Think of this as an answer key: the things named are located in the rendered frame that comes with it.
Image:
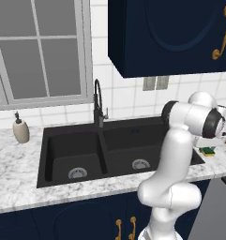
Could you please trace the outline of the dark blue wall cupboard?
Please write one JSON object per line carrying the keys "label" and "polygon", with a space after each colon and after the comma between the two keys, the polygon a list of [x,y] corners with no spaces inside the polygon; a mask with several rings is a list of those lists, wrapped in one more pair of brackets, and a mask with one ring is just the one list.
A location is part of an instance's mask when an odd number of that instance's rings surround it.
{"label": "dark blue wall cupboard", "polygon": [[226,71],[226,0],[108,0],[108,56],[124,78]]}

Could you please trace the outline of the beige soap dispenser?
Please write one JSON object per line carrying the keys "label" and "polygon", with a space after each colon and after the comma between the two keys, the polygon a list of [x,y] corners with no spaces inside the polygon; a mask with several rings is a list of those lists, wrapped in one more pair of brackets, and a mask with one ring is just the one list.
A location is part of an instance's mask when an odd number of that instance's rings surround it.
{"label": "beige soap dispenser", "polygon": [[13,122],[13,134],[18,143],[28,143],[30,139],[29,127],[22,120],[18,112],[14,113],[16,120]]}

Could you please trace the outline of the grey wall socket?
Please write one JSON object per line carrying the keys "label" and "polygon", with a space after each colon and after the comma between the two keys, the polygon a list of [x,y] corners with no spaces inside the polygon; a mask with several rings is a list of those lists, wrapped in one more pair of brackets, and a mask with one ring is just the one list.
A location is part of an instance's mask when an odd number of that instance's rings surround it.
{"label": "grey wall socket", "polygon": [[143,90],[153,91],[156,85],[156,77],[144,77],[143,78]]}
{"label": "grey wall socket", "polygon": [[166,90],[168,88],[169,76],[158,76],[157,90]]}

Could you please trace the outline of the grey dishwasher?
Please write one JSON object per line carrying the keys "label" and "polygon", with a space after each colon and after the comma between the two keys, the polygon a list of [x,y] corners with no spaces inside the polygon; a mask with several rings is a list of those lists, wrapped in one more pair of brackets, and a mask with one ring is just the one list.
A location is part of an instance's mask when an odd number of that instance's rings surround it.
{"label": "grey dishwasher", "polygon": [[226,184],[212,179],[188,240],[226,240]]}

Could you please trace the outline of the dark blue cupboard door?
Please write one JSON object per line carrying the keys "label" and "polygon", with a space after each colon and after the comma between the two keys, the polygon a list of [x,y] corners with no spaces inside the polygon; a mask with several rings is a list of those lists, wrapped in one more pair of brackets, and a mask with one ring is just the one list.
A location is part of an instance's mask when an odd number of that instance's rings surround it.
{"label": "dark blue cupboard door", "polygon": [[[179,217],[175,223],[176,231],[182,236],[184,240],[188,240],[194,221],[198,215],[200,208],[186,212]],[[130,223],[131,217],[136,217],[136,236],[139,236],[140,232],[147,225],[151,215],[151,207],[142,205],[137,197],[137,192],[130,192],[128,194],[127,202],[127,233],[132,232],[132,223]]]}
{"label": "dark blue cupboard door", "polygon": [[0,214],[0,240],[31,240],[33,235],[29,210]]}
{"label": "dark blue cupboard door", "polygon": [[125,233],[126,197],[114,195],[32,210],[41,240],[115,240],[117,219]]}

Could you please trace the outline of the black double sink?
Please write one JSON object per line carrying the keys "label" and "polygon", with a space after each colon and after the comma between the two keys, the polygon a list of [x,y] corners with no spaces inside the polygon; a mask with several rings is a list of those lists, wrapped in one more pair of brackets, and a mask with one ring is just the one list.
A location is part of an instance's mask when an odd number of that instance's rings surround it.
{"label": "black double sink", "polygon": [[158,117],[46,127],[37,187],[154,171],[165,134]]}

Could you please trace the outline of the black tap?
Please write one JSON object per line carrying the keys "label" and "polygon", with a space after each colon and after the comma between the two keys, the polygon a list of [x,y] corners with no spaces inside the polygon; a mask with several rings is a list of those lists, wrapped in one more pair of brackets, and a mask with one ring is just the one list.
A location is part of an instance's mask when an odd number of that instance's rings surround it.
{"label": "black tap", "polygon": [[103,127],[103,123],[105,119],[108,119],[108,114],[103,114],[102,108],[102,95],[101,88],[98,79],[95,79],[94,85],[94,123],[98,128]]}

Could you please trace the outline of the green and yellow sponge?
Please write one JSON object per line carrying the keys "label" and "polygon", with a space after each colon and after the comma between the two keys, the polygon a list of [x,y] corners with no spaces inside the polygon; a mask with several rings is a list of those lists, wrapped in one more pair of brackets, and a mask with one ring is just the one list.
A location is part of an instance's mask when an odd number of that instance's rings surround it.
{"label": "green and yellow sponge", "polygon": [[215,155],[214,150],[211,147],[201,147],[199,151],[205,156],[205,157],[212,157]]}

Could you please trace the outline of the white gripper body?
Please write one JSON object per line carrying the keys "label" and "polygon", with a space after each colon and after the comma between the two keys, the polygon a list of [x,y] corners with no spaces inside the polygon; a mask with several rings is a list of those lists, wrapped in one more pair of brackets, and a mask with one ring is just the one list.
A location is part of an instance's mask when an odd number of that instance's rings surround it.
{"label": "white gripper body", "polygon": [[194,146],[198,148],[204,147],[217,147],[224,144],[223,138],[213,138],[213,139],[206,139],[203,137],[196,137],[194,139]]}

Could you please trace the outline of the grey framed window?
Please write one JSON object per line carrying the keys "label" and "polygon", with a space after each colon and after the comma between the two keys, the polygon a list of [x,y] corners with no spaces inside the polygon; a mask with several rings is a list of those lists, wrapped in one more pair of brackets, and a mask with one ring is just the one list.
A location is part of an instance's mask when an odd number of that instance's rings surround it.
{"label": "grey framed window", "polygon": [[0,0],[0,111],[93,101],[89,0]]}

